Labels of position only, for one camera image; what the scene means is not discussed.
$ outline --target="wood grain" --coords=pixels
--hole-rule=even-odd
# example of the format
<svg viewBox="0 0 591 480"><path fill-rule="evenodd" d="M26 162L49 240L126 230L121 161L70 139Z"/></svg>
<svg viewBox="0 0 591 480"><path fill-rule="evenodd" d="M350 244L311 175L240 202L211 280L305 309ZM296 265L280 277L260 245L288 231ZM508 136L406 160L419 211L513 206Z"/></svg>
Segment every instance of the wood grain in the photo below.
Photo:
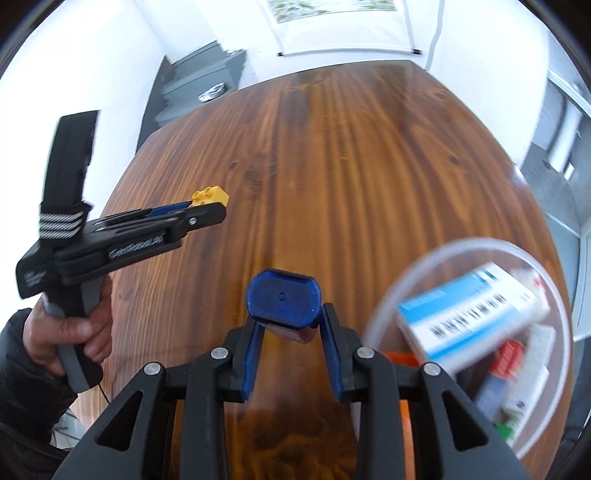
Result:
<svg viewBox="0 0 591 480"><path fill-rule="evenodd" d="M522 175L474 115L410 61L294 73L208 103L149 137L105 213L182 201L211 185L230 195L223 224L113 275L109 395L148 361L177 365L218 346L245 320L246 286L266 267L315 277L323 300L359 333L414 260L457 238L515 243L567 299ZM570 380L524 460L534 479L550 466L569 399ZM86 423L104 406L94 391L79 402ZM318 339L266 335L252 398L227 406L226 433L232 478L340 480L355 470L349 409L332 397Z"/></svg>

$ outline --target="finger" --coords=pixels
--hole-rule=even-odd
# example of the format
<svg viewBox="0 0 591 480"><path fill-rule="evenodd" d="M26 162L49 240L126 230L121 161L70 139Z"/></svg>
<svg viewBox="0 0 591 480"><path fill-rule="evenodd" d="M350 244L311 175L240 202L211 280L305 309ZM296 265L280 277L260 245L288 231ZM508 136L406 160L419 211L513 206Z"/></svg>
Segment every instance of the finger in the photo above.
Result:
<svg viewBox="0 0 591 480"><path fill-rule="evenodd" d="M101 331L105 325L113 323L113 316L111 313L111 297L104 297L92 312L90 312L89 320L92 324L94 332Z"/></svg>
<svg viewBox="0 0 591 480"><path fill-rule="evenodd" d="M97 355L95 355L91 360L98 364L102 362L105 358L107 358L113 351L113 342L109 341L105 348L103 348Z"/></svg>
<svg viewBox="0 0 591 480"><path fill-rule="evenodd" d="M110 297L113 293L113 281L110 276L106 276L103 279L103 283L100 285L100 297Z"/></svg>
<svg viewBox="0 0 591 480"><path fill-rule="evenodd" d="M111 324L105 325L99 333L86 342L84 354L88 358L93 358L111 341L111 327Z"/></svg>
<svg viewBox="0 0 591 480"><path fill-rule="evenodd" d="M47 345L85 343L92 337L92 324L87 319L70 317L58 319L46 316L36 325L37 341Z"/></svg>

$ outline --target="human hand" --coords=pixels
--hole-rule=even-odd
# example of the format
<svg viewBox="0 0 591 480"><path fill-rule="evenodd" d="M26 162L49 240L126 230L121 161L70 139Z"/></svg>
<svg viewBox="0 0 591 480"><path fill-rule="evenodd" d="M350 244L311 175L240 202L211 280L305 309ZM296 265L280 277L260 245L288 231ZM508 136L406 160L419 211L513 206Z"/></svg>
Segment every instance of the human hand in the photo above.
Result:
<svg viewBox="0 0 591 480"><path fill-rule="evenodd" d="M84 344L84 353L94 363L102 362L111 354L111 292L113 283L105 277L100 286L100 302L87 319L52 317L45 312L42 299L25 321L22 344L31 359L57 376L64 376L64 368L57 354L57 345Z"/></svg>

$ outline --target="white wall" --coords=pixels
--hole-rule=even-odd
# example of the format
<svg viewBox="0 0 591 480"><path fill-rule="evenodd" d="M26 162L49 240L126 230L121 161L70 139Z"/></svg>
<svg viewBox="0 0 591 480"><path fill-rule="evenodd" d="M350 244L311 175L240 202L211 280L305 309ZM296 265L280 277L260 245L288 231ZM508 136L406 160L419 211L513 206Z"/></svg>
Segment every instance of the white wall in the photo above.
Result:
<svg viewBox="0 0 591 480"><path fill-rule="evenodd" d="M335 51L277 57L280 46L271 33L273 22L265 17L258 0L226 0L230 13L224 16L215 5L210 0L200 4L224 48L248 49L254 74L243 79L241 87L352 61L410 59L425 68L439 10L439 0L407 0L415 47L423 51L422 56ZM307 36L306 46L315 42L312 32ZM321 46L321 34L316 41ZM525 160L540 115L548 49L545 25L518 0L445 0L443 29L430 73L476 114L517 166Z"/></svg>
<svg viewBox="0 0 591 480"><path fill-rule="evenodd" d="M216 39L196 0L135 0L166 49L170 63Z"/></svg>
<svg viewBox="0 0 591 480"><path fill-rule="evenodd" d="M430 73L521 167L541 113L548 29L518 0L446 0Z"/></svg>
<svg viewBox="0 0 591 480"><path fill-rule="evenodd" d="M98 217L135 154L164 48L131 0L66 0L0 79L0 327L21 301L17 261L37 239L48 152L60 116L100 109L85 199Z"/></svg>

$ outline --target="tool handle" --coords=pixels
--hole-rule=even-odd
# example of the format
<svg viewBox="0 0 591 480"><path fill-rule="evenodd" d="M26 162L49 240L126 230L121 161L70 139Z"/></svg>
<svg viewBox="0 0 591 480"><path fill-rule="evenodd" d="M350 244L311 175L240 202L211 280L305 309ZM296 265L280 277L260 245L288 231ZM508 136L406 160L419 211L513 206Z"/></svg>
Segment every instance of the tool handle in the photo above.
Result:
<svg viewBox="0 0 591 480"><path fill-rule="evenodd" d="M43 293L45 311L54 317L88 317L99 304L103 277L80 285L59 286ZM103 369L84 354L84 345L58 345L57 353L70 388L81 393L103 380Z"/></svg>

